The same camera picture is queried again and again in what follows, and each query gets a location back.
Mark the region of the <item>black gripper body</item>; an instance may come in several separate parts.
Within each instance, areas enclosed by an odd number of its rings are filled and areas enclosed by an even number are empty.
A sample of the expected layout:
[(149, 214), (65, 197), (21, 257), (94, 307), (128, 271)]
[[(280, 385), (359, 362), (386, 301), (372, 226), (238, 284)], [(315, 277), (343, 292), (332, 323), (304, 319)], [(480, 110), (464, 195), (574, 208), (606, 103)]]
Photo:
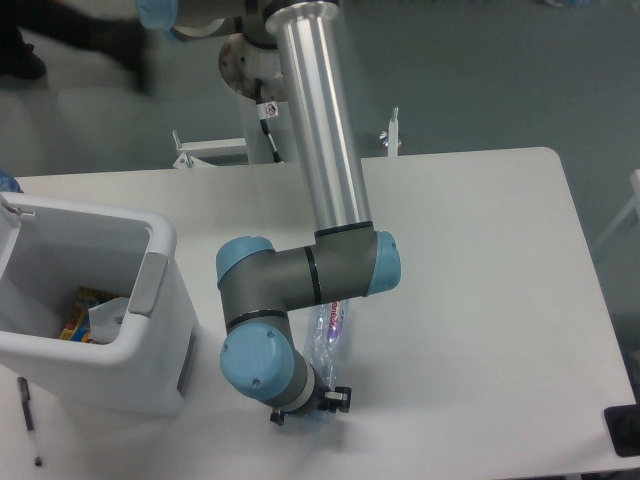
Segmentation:
[(293, 416), (305, 416), (315, 411), (326, 411), (329, 404), (326, 394), (330, 391), (329, 386), (323, 383), (316, 384), (311, 396), (306, 402), (296, 410), (290, 411), (289, 414)]

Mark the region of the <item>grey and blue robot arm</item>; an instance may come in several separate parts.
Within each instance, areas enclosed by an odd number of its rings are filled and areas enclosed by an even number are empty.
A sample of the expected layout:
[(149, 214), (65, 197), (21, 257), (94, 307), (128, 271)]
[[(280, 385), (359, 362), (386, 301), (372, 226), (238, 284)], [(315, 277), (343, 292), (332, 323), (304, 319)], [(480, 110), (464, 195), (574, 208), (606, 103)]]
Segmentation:
[(352, 391), (330, 386), (296, 350), (292, 311), (395, 288), (401, 260), (393, 236), (375, 229), (349, 121), (334, 23), (336, 1), (141, 1), (143, 26), (207, 36), (251, 17), (274, 39), (299, 161), (316, 219), (313, 244), (278, 251), (240, 237), (216, 256), (226, 340), (220, 366), (241, 394), (271, 410), (273, 423), (315, 410), (347, 412)]

